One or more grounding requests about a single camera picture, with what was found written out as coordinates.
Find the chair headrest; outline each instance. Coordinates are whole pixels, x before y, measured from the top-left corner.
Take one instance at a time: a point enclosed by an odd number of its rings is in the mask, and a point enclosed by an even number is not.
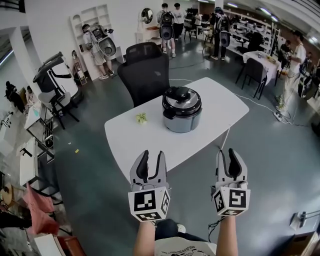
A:
[[[126,64],[130,65],[160,56],[162,52],[154,42],[142,42],[126,49]]]

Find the cooker lid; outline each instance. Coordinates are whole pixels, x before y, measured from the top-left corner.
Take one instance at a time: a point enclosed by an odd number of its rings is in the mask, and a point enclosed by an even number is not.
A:
[[[199,95],[188,87],[170,87],[165,92],[165,98],[169,105],[177,109],[189,109],[199,102]]]

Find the white pants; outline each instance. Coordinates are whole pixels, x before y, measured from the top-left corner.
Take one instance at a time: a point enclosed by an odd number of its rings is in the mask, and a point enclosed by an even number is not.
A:
[[[293,71],[289,70],[284,80],[282,96],[280,99],[280,105],[283,105],[284,110],[288,108],[291,95],[294,93],[294,91],[297,91],[299,80],[300,72],[294,73]]]

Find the brown wall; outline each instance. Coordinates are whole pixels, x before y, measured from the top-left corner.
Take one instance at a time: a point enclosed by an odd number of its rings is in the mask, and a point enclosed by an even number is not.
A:
[[[239,9],[239,8],[232,8],[230,6],[224,6],[225,9],[231,10],[232,12],[238,13],[238,14],[243,14],[250,16],[254,19],[261,20],[267,23],[271,23],[271,19],[266,18],[265,16],[262,16],[256,12],[253,11],[247,11],[244,9]],[[214,12],[215,10],[215,5],[213,3],[205,3],[205,2],[200,2],[200,14],[210,14]],[[281,25],[280,23],[276,24],[277,28],[281,29],[281,36],[284,37],[286,40],[291,41],[291,49],[295,50],[297,44],[295,43],[294,35],[291,33],[290,29],[287,28],[286,26]],[[318,60],[320,59],[320,50],[318,50],[312,43],[310,43],[306,38],[303,40],[303,46],[306,50],[306,53],[308,54],[309,52],[312,53],[312,62],[314,65],[318,64]]]

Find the black hair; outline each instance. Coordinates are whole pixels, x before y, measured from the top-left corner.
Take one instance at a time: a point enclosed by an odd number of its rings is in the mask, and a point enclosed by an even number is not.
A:
[[[299,30],[294,31],[293,34],[299,37],[301,42],[304,40],[304,35]]]
[[[84,25],[82,26],[82,30],[84,30],[86,27],[90,27],[90,25],[89,25],[89,24],[84,24]]]

